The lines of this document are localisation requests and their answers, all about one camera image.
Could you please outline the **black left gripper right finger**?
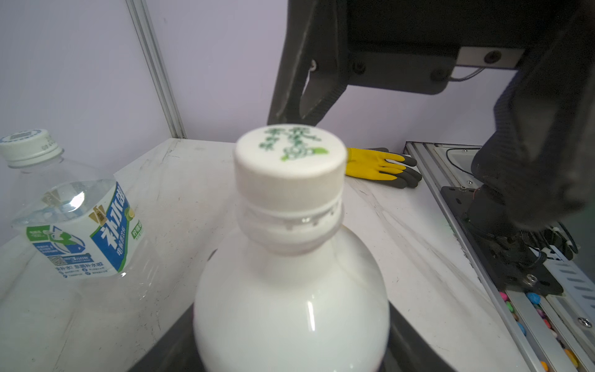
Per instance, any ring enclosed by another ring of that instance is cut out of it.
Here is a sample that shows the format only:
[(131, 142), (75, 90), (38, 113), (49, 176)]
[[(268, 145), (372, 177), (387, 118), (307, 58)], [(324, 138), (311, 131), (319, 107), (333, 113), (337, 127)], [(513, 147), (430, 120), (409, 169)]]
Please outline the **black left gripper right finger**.
[(390, 333), (379, 371), (455, 372), (413, 326), (390, 305)]

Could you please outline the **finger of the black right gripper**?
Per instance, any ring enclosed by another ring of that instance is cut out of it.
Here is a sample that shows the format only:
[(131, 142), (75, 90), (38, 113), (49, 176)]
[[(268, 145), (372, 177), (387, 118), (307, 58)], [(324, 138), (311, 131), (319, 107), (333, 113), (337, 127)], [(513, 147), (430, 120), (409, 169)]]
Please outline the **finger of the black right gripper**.
[(316, 126), (349, 80), (346, 1), (289, 1), (268, 125)]

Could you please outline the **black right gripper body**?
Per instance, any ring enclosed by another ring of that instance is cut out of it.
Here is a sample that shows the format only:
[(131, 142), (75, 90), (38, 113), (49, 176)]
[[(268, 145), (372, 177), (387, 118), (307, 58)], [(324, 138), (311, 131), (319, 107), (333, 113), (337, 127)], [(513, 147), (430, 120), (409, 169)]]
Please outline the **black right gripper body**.
[(457, 67), (517, 70), (566, 5), (349, 1), (349, 83), (437, 95)]

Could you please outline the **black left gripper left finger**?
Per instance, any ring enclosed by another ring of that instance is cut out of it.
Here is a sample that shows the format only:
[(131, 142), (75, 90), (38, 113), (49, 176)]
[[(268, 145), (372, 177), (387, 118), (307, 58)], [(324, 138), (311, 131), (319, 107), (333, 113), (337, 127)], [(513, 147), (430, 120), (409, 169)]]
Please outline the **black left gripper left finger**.
[(193, 333), (193, 310), (191, 305), (130, 372), (204, 372)]

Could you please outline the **white green bottle cap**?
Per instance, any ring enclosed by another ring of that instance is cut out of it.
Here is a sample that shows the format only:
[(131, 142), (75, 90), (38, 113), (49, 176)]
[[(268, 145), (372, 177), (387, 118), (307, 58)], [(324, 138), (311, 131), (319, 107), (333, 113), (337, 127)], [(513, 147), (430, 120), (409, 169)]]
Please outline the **white green bottle cap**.
[(233, 159), (237, 192), (259, 211), (316, 215), (342, 198), (347, 148), (326, 130), (298, 124), (261, 127), (238, 139)]

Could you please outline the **white label tea bottle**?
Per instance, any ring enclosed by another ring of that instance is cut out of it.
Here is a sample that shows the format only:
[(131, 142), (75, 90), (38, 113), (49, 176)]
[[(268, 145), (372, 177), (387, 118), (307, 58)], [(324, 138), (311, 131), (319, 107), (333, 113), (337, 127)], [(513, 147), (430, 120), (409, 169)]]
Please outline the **white label tea bottle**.
[(343, 190), (286, 212), (237, 192), (239, 229), (206, 264), (194, 333), (208, 371), (376, 371), (387, 348), (381, 270), (343, 223)]

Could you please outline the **clear small water bottle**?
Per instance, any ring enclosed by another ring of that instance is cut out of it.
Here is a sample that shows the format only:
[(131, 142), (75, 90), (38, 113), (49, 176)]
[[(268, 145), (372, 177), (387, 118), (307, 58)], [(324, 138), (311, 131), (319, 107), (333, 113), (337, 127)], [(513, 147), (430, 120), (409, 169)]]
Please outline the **clear small water bottle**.
[(110, 310), (141, 306), (158, 257), (114, 175), (61, 156), (29, 167), (9, 193), (9, 222), (53, 271)]

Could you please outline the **white blue bottle cap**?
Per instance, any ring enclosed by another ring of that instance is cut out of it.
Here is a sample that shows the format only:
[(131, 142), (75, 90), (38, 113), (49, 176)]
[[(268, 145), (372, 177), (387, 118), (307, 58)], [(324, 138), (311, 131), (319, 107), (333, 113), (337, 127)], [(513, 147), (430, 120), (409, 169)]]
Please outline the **white blue bottle cap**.
[(47, 130), (26, 130), (1, 138), (1, 157), (11, 168), (40, 164), (63, 152)]

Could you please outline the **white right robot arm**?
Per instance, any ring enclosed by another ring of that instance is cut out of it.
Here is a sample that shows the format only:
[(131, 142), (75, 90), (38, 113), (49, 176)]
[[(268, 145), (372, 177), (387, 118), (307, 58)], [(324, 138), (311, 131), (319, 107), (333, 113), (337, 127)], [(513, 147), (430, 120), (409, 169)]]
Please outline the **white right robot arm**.
[(290, 1), (269, 124), (317, 125), (350, 85), (436, 95), (511, 69), (474, 173), (540, 229), (594, 194), (592, 1)]

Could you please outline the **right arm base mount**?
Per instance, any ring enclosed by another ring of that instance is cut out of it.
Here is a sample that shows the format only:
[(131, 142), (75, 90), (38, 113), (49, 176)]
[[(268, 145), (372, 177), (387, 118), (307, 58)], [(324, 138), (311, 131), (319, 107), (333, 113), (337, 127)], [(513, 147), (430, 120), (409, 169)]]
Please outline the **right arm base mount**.
[(444, 186), (440, 194), (498, 290), (563, 294), (562, 285), (545, 262), (553, 246), (564, 258), (572, 259), (578, 253), (567, 228), (518, 228), (509, 219), (503, 196), (490, 187), (471, 190)]

